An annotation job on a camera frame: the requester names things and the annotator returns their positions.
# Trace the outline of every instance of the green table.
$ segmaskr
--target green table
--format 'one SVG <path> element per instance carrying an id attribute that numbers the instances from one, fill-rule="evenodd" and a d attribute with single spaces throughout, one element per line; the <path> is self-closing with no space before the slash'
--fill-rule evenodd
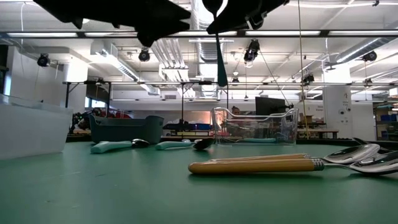
<path id="1" fill-rule="evenodd" d="M 370 178 L 345 169 L 234 177 L 190 175 L 211 158 L 308 152 L 340 146 L 153 147 L 0 161 L 0 223 L 397 223 L 398 175 Z"/>

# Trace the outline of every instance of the teal utensil handle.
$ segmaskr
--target teal utensil handle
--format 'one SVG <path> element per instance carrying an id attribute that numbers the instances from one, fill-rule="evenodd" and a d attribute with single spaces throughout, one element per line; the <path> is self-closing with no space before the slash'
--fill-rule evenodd
<path id="1" fill-rule="evenodd" d="M 92 153 L 104 153 L 111 149 L 123 149 L 131 147 L 131 141 L 121 141 L 121 142 L 100 142 L 95 146 L 91 147 Z"/>
<path id="2" fill-rule="evenodd" d="M 253 142 L 253 143 L 273 143 L 273 142 L 276 142 L 276 139 L 274 139 L 274 138 L 269 138 L 269 139 L 251 139 L 251 138 L 245 138 L 245 139 L 242 139 L 241 141 Z"/>
<path id="3" fill-rule="evenodd" d="M 161 142 L 155 146 L 156 150 L 165 150 L 171 147 L 189 147 L 193 144 L 193 142 L 172 142 L 172 141 L 166 141 L 166 142 Z"/>

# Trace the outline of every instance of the wooden handle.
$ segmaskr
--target wooden handle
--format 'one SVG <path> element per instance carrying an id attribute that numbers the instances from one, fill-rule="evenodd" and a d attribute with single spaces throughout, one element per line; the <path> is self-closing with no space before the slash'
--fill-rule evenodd
<path id="1" fill-rule="evenodd" d="M 193 174 L 239 174 L 250 172 L 300 172 L 322 170 L 319 159 L 279 159 L 269 161 L 194 162 Z"/>
<path id="2" fill-rule="evenodd" d="M 226 162 L 226 161 L 264 161 L 276 159 L 308 159 L 308 154 L 283 154 L 272 156 L 253 156 L 253 157 L 239 157 L 239 158 L 225 158 L 225 159 L 210 159 L 210 162 Z"/>

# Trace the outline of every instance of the white plastic tub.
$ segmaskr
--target white plastic tub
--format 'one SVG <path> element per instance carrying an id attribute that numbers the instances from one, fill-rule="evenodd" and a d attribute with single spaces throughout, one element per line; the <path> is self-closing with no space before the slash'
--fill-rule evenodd
<path id="1" fill-rule="evenodd" d="M 0 95 L 0 159 L 61 152 L 73 111 Z"/>

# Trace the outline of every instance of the gray basket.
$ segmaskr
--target gray basket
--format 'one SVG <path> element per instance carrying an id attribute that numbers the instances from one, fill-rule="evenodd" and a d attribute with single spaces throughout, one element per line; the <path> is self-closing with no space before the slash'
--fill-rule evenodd
<path id="1" fill-rule="evenodd" d="M 90 115 L 91 138 L 95 143 L 143 139 L 157 144 L 162 137 L 163 121 L 159 116 L 148 116 L 146 119 L 116 119 Z"/>

